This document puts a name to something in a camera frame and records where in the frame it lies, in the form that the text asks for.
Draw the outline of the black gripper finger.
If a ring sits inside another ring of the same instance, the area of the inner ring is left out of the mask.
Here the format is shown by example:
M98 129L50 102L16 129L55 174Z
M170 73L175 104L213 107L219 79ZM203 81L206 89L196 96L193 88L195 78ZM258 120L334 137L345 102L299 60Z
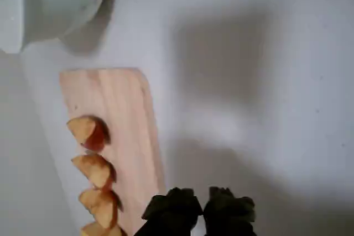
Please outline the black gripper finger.
M203 218L206 235L256 235L252 225L256 220L254 200L235 197L229 188L209 188Z
M191 188L172 188L166 195L150 200L142 219L139 235L190 235L203 210Z

